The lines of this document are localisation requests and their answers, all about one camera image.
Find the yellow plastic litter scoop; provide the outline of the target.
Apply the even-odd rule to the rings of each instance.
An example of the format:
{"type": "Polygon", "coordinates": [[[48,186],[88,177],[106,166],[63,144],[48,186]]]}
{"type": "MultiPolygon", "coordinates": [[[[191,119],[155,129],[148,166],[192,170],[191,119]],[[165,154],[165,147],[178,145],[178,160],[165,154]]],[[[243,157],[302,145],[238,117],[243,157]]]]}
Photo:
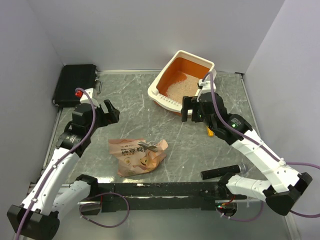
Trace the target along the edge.
{"type": "Polygon", "coordinates": [[[213,137],[213,136],[215,135],[214,132],[213,132],[212,130],[210,130],[209,127],[206,127],[206,130],[207,130],[207,135],[208,135],[209,137],[213,137]]]}

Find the metal bag clip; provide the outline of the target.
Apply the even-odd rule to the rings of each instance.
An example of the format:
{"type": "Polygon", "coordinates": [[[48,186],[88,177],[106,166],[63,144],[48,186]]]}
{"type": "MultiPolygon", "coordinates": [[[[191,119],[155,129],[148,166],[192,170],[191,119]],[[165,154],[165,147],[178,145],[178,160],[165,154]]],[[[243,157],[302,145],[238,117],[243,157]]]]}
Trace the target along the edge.
{"type": "Polygon", "coordinates": [[[139,141],[137,143],[139,146],[153,152],[153,153],[157,153],[158,152],[158,149],[157,149],[157,146],[154,145],[154,144],[151,144],[151,143],[148,143],[148,142],[144,142],[144,141],[139,141]]]}

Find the pink cat litter bag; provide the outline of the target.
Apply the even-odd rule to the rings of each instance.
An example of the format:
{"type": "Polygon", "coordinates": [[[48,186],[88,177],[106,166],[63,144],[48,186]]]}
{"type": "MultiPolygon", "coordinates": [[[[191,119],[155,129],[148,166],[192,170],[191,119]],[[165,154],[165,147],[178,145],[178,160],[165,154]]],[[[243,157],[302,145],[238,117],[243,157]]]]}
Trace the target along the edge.
{"type": "Polygon", "coordinates": [[[152,152],[138,145],[145,139],[110,139],[108,141],[109,153],[118,159],[117,174],[121,177],[131,177],[146,174],[155,170],[165,159],[168,148],[166,140],[162,139],[155,144],[158,152],[152,152]]]}

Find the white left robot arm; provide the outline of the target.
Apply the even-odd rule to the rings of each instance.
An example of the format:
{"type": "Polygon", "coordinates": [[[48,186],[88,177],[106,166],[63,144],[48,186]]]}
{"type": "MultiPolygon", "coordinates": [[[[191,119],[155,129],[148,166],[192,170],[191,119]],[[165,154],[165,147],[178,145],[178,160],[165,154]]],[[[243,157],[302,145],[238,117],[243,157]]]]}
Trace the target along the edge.
{"type": "Polygon", "coordinates": [[[20,205],[11,205],[8,220],[17,237],[51,240],[56,235],[63,217],[80,201],[95,200],[99,195],[97,178],[81,174],[61,195],[58,194],[69,173],[91,143],[96,129],[119,122],[120,112],[110,100],[92,107],[80,103],[72,112],[72,119],[59,136],[51,160],[33,190],[20,205]]]}

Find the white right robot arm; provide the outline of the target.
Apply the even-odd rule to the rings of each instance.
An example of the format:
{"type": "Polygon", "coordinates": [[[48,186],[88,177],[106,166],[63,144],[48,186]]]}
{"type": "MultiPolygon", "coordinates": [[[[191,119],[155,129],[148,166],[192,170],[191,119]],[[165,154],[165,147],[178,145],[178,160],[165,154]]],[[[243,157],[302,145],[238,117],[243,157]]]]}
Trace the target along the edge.
{"type": "Polygon", "coordinates": [[[217,93],[183,97],[183,122],[188,119],[188,111],[192,111],[192,122],[203,122],[216,137],[242,153],[266,177],[266,180],[256,180],[228,173],[219,181],[220,197],[230,199],[233,195],[243,195],[265,202],[279,215],[291,212],[313,180],[307,172],[300,173],[277,156],[242,116],[227,111],[217,93]]]}

